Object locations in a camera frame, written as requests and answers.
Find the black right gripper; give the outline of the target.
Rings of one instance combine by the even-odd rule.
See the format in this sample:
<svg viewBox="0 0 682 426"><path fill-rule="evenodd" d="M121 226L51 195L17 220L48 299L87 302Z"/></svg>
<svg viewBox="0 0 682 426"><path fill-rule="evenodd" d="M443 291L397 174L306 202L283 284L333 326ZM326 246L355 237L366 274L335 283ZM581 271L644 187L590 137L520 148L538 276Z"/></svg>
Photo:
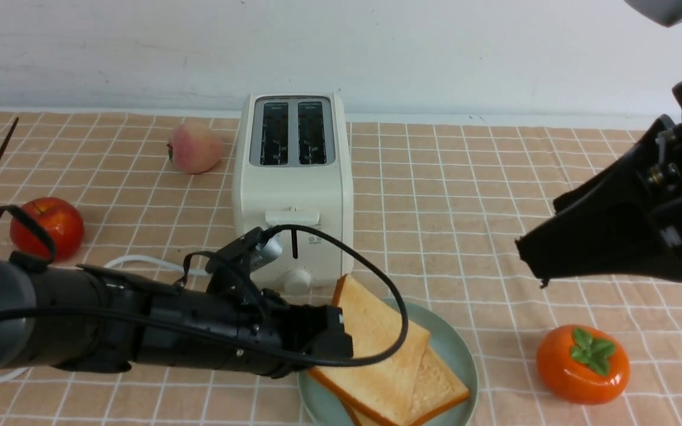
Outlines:
<svg viewBox="0 0 682 426"><path fill-rule="evenodd" d="M649 135L555 202L555 215L515 243L533 275L550 280L635 275L682 282L680 121L661 115Z"/></svg>

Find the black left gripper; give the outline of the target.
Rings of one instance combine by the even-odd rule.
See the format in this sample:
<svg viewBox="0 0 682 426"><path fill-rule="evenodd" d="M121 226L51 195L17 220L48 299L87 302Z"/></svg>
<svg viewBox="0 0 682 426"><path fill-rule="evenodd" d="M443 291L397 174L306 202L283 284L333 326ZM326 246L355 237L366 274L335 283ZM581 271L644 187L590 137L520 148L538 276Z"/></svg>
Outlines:
<svg viewBox="0 0 682 426"><path fill-rule="evenodd" d="M156 294L144 312L150 318L237 339L236 346L184 333L146 327L134 339L134 361L149 366L229 370L273 379L305 369L303 364L247 350L252 343L268 350L286 350L322 359L348 360L352 337L345 332L343 313L331 305L291 305L277 292L265 292L271 317L257 322L257 309L243 303L234 291L207 294L178 289Z"/></svg>

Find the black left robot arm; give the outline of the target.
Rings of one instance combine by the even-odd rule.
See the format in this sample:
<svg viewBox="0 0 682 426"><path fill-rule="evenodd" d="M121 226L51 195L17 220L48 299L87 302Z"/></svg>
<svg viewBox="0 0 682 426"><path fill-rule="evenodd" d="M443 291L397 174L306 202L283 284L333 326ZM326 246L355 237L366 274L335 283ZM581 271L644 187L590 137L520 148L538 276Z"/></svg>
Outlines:
<svg viewBox="0 0 682 426"><path fill-rule="evenodd" d="M86 266L27 273L0 260L0 312L24 308L106 308L152 320L198 327L238 340L231 346L189 334L114 319L59 315L0 322L0 369L51 366L67 372L118 374L131 364L230 370L281 378L305 366L244 348L286 350L348 360L352 337L340 308L290 305L265 293L270 318L232 289L203 293L174 288L133 273Z"/></svg>

